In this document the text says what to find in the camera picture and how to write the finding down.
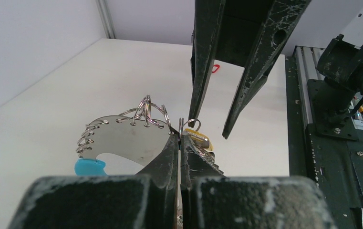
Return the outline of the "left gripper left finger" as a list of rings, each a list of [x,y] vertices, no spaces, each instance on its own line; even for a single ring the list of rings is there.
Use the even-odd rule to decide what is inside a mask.
[[[11,229],[175,229],[178,136],[131,176],[56,176],[35,180]]]

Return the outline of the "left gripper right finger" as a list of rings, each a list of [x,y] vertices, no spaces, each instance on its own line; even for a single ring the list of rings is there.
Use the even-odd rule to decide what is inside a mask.
[[[315,182],[293,177],[226,177],[181,136],[186,229],[334,229]]]

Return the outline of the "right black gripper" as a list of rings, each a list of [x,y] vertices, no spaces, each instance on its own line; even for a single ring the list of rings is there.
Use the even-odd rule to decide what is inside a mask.
[[[214,60],[244,67],[222,136],[263,87],[309,0],[197,0],[190,120],[198,119]]]

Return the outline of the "yellow tagged key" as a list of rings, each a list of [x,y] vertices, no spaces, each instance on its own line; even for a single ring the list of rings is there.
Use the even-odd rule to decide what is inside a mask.
[[[208,150],[208,151],[213,151],[213,145],[209,139],[209,137],[207,137],[205,134],[199,132],[200,128],[201,128],[201,122],[198,119],[190,119],[186,122],[184,122],[184,119],[181,119],[181,129],[184,129],[184,126],[186,126],[187,124],[190,123],[196,123],[198,122],[198,127],[194,130],[191,128],[186,128],[186,132],[189,135],[189,137],[191,138],[191,140],[193,141],[193,143],[204,149],[204,150]]]

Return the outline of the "blue handled metal keyring holder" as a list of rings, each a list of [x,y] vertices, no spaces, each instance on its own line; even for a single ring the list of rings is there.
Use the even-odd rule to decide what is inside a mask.
[[[156,105],[146,95],[136,108],[85,125],[77,141],[79,159],[74,171],[78,176],[105,176],[106,163],[98,159],[101,154],[146,166],[161,153],[170,136],[179,137],[179,132],[171,126],[166,107]]]

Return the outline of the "bunch of coloured tagged keys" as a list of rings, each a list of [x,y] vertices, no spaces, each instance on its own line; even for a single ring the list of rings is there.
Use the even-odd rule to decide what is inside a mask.
[[[219,169],[219,166],[215,162],[215,153],[207,151],[202,147],[197,147],[197,152],[200,157],[203,158],[212,168],[214,168],[220,174],[224,175],[224,172]]]

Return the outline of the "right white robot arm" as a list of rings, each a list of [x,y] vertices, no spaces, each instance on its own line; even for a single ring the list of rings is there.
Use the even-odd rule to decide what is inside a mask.
[[[192,34],[193,91],[189,118],[199,116],[215,60],[243,67],[222,135],[228,138],[240,113],[268,79],[308,0],[197,0]],[[324,76],[309,89],[311,112],[322,135],[356,140],[346,121],[356,93],[363,99],[363,9],[333,38],[316,67]]]

